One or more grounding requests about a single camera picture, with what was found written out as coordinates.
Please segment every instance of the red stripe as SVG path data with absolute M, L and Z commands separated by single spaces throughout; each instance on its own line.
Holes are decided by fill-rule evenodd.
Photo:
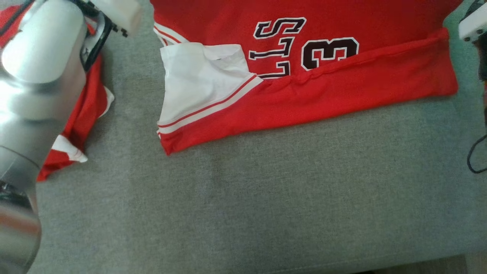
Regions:
M 157 27 L 154 27 L 154 29 L 156 29 L 160 34 L 164 35 L 164 36 L 167 36 L 169 38 L 171 38 L 172 40 L 176 41 L 177 43 L 181 43 L 181 41 L 179 41 L 178 39 L 174 38 L 174 36 L 171 36 L 161 30 L 159 30 Z
M 209 109 L 209 108 L 211 108 L 211 107 L 214 107 L 214 106 L 216 106 L 216 105 L 220 105 L 220 104 L 225 103 L 226 101 L 228 101 L 228 100 L 230 100 L 232 97 L 234 97 L 234 96 L 235 96 L 235 95 L 236 95 L 236 94 L 237 94 L 239 91 L 241 91 L 241 90 L 242 90 L 242 89 L 243 89 L 243 88 L 244 88 L 244 87 L 245 87 L 245 86 L 246 86 L 246 85 L 247 85 L 247 84 L 248 84 L 250 81 L 252 81 L 252 80 L 253 80 L 253 79 L 255 79 L 256 77 L 257 77 L 257 75 L 252 76 L 252 77 L 251 77 L 249 80 L 247 80 L 247 81 L 246 81 L 246 82 L 245 82 L 243 85 L 241 85 L 241 86 L 240 86 L 240 87 L 239 87 L 239 88 L 238 88 L 238 89 L 237 89 L 237 90 L 236 90 L 234 93 L 232 93 L 232 95 L 230 95 L 230 96 L 229 96 L 227 99 L 225 99 L 225 100 L 223 100 L 223 101 L 221 101 L 221 102 L 216 102 L 216 103 L 214 103 L 214 104 L 212 104 L 212 105 L 209 105 L 209 106 L 207 106 L 207 107 L 205 107 L 205 108 L 202 108 L 202 109 L 200 109 L 200 110 L 198 110 L 198 111 L 195 111 L 195 112 L 193 112 L 193 113 L 190 113 L 190 114 L 188 114 L 188 115 L 186 115 L 186 116 L 184 116 L 184 117 L 182 117 L 182 118 L 177 119 L 175 122 L 173 122 L 173 123 L 171 123 L 171 124 L 167 124 L 167 125 L 163 125 L 163 126 L 159 126 L 159 127 L 160 127 L 160 128 L 170 127 L 170 126 L 175 125 L 175 124 L 179 123 L 180 121 L 182 121 L 182 120 L 184 120 L 184 119 L 186 119 L 186 118 L 188 118 L 188 117 L 190 117 L 190 116 L 193 116 L 193 115 L 195 115 L 195 114 L 198 114 L 198 113 L 200 113 L 200 112 L 202 112 L 202 111 L 205 111 L 205 110 L 207 110 L 207 109 Z

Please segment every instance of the black cable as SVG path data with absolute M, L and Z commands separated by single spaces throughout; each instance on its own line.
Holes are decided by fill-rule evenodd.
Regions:
M 468 165 L 468 168 L 470 169 L 470 171 L 472 171 L 473 173 L 475 174 L 480 174 L 482 172 L 485 172 L 487 171 L 487 168 L 484 168 L 482 170 L 474 170 L 473 167 L 472 167 L 472 164 L 470 162 L 470 159 L 472 158 L 472 154 L 473 152 L 475 151 L 475 148 L 477 147 L 478 144 L 480 144 L 481 142 L 483 142 L 485 139 L 487 139 L 487 135 L 485 135 L 484 137 L 480 138 L 478 141 L 475 142 L 475 144 L 472 146 L 472 148 L 470 149 L 470 152 L 468 153 L 468 157 L 467 157 L 467 165 Z
M 12 15 L 12 17 L 5 23 L 5 25 L 0 29 L 0 37 L 3 36 L 8 29 L 14 24 L 14 22 L 19 18 L 19 16 L 34 2 L 34 0 L 27 0 L 22 4 L 22 6 Z

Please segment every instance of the red fabric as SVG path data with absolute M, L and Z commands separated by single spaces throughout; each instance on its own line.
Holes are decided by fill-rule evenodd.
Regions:
M 243 132 L 290 126 L 379 106 L 453 95 L 458 90 L 450 61 L 449 35 L 443 20 L 461 0 L 151 0 L 156 23 L 191 42 L 240 44 L 250 72 L 279 72 L 290 63 L 290 75 L 266 79 L 230 107 L 159 134 L 166 153 Z M 283 25 L 273 37 L 257 37 L 283 18 L 306 18 L 297 34 Z M 251 52 L 282 49 L 281 38 L 294 37 L 289 56 L 250 58 Z M 351 39 L 358 54 L 337 50 L 310 71 L 303 67 L 306 43 Z M 313 58 L 320 59 L 320 52 Z
M 3 27 L 18 9 L 19 6 L 11 6 L 0 11 L 0 26 Z M 15 33 L 17 33 L 20 22 L 22 21 L 23 14 L 22 16 L 19 16 L 17 20 L 15 20 L 15 22 L 12 24 L 12 26 L 7 30 L 7 32 L 3 36 L 0 36 L 0 48 L 5 47 L 5 45 L 10 40 L 10 38 L 12 38 L 15 35 Z
M 11 16 L 19 9 L 19 6 L 12 6 L 3 11 L 0 11 L 0 26 L 11 18 Z M 4 47 L 12 36 L 17 33 L 22 16 L 16 20 L 15 24 L 7 31 L 7 33 L 0 37 L 0 46 Z M 80 95 L 75 109 L 73 110 L 68 123 L 62 135 L 65 136 L 72 145 L 84 151 L 84 143 L 93 128 L 96 120 L 105 112 L 107 108 L 107 94 L 105 88 L 101 83 L 101 67 L 102 59 L 98 57 L 95 64 L 86 75 L 86 85 Z M 46 180 L 47 176 L 52 172 L 60 170 L 64 167 L 70 166 L 74 161 L 70 161 L 66 153 L 51 150 L 44 166 L 42 167 L 38 181 Z

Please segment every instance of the white robot part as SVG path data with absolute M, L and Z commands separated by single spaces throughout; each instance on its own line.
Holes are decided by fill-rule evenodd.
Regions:
M 135 35 L 142 19 L 142 6 L 135 0 L 90 0 L 127 35 Z
M 477 41 L 485 32 L 487 32 L 487 3 L 461 21 L 458 26 L 460 39 L 467 42 Z

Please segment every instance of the gray fabric surface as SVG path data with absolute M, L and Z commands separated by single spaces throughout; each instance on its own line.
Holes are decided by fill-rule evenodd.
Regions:
M 466 166 L 485 134 L 477 53 L 457 39 L 467 2 L 447 20 L 458 95 L 167 157 L 155 133 L 160 42 L 144 1 L 140 33 L 107 44 L 116 102 L 90 160 L 38 186 L 44 238 L 31 273 L 351 273 L 487 249 L 487 174 Z

